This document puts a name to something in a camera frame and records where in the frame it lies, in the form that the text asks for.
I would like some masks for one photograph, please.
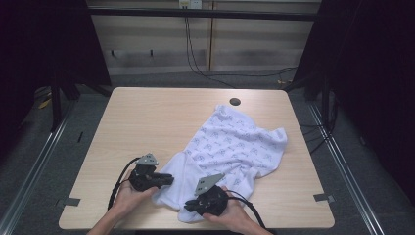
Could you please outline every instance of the white cloth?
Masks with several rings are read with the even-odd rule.
[[[217,183],[248,199],[254,180],[278,167],[287,145],[284,128],[272,131],[255,126],[247,115],[228,106],[218,105],[198,130],[184,151],[177,153],[161,173],[174,177],[171,186],[164,186],[153,196],[157,205],[179,210],[182,222],[202,220],[196,212],[184,209],[194,195],[202,177],[224,173]]]

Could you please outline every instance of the table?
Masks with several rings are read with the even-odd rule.
[[[132,88],[120,87],[103,114],[70,198],[60,218],[63,229],[90,229],[106,212],[108,200],[125,165],[135,157],[153,153],[160,170],[182,151],[218,104],[232,106],[250,116],[257,126],[286,129],[289,143],[279,167],[255,182],[250,201],[268,228],[331,227],[333,215],[322,194],[318,175],[302,137],[288,95],[277,90]],[[246,207],[248,214],[254,215]],[[117,228],[121,229],[225,229],[208,222],[177,220],[177,211],[143,204]]]

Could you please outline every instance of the gray carpet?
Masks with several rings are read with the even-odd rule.
[[[240,72],[243,74],[270,74],[278,71]],[[164,86],[164,87],[216,87],[279,89],[289,82],[294,71],[265,77],[214,76],[228,83],[223,84],[192,72],[131,75],[112,77],[114,86]],[[82,95],[71,112],[49,163],[25,206],[13,234],[84,234],[85,231],[65,231],[58,221],[62,208],[56,207],[58,200],[67,197],[92,141],[108,98],[94,93],[87,87],[79,87]],[[314,125],[302,90],[289,93],[293,108],[302,125],[309,150],[313,150],[322,137]],[[13,201],[26,174],[37,158],[49,135],[52,124],[51,107],[38,110],[35,104],[25,120],[19,138],[9,153],[9,158],[0,171],[0,214]],[[396,186],[394,181],[379,165],[370,147],[361,144],[359,132],[353,127],[346,114],[339,110],[333,135],[351,168],[364,195],[376,213],[385,234],[415,234],[415,210]],[[333,195],[336,202],[330,204],[336,224],[329,229],[277,229],[278,234],[370,234],[328,148],[323,144],[311,155],[324,191]],[[134,231],[114,231],[113,234],[134,234]],[[139,231],[137,234],[181,234],[182,231]],[[228,232],[200,232],[200,234],[229,234]]]

